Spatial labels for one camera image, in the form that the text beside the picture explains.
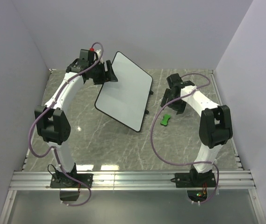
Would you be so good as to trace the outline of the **green whiteboard eraser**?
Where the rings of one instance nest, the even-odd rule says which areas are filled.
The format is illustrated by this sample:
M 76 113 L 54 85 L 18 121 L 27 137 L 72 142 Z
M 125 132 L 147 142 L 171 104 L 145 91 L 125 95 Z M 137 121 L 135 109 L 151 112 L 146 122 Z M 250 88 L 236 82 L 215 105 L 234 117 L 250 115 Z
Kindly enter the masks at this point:
M 170 118 L 171 118 L 171 115 L 169 115 L 169 114 L 164 114 L 164 115 L 163 115 L 163 118 L 162 118 L 162 120 L 161 120 L 161 122 L 160 122 L 160 125 L 162 125 L 162 126 L 167 126 L 167 125 L 168 125 L 168 122 L 169 122 L 169 120 L 170 120 Z

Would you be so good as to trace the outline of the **white whiteboard black frame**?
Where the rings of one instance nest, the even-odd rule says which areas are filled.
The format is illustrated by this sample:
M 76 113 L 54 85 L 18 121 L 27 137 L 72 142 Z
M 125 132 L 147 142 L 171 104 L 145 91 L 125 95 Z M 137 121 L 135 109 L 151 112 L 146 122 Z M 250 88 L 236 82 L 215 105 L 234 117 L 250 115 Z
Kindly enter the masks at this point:
M 153 78 L 122 52 L 116 52 L 112 69 L 117 82 L 107 82 L 94 103 L 95 108 L 121 124 L 140 132 Z

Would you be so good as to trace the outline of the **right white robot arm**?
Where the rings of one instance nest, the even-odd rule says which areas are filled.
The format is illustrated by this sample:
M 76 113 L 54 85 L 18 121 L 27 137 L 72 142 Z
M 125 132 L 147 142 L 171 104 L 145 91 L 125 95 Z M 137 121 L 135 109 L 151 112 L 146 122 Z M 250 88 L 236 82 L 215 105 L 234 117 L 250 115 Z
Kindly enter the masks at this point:
M 191 184 L 199 187 L 206 181 L 205 175 L 212 170 L 212 163 L 216 161 L 220 149 L 232 138 L 230 109 L 226 105 L 219 105 L 210 100 L 193 85 L 166 89 L 161 106 L 180 97 L 183 98 L 169 104 L 168 107 L 178 114 L 182 114 L 186 105 L 189 105 L 200 116 L 199 138 L 201 147 L 189 176 Z

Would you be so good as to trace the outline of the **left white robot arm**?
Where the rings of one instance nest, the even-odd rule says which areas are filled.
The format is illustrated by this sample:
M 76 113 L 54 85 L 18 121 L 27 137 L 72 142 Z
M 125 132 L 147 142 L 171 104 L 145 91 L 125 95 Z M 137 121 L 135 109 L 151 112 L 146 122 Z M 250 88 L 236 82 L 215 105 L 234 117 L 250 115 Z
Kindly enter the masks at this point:
M 58 174 L 63 174 L 61 182 L 68 188 L 78 182 L 76 164 L 71 156 L 67 140 L 71 134 L 71 126 L 66 112 L 77 92 L 82 89 L 87 80 L 94 85 L 106 82 L 116 82 L 110 60 L 102 62 L 99 59 L 75 59 L 65 71 L 65 76 L 54 95 L 45 103 L 37 106 L 34 111 L 35 121 L 29 130 L 29 150 L 37 158 L 45 157 L 52 152 L 56 161 Z M 31 138 L 33 130 L 47 143 L 48 149 L 43 154 L 34 151 Z

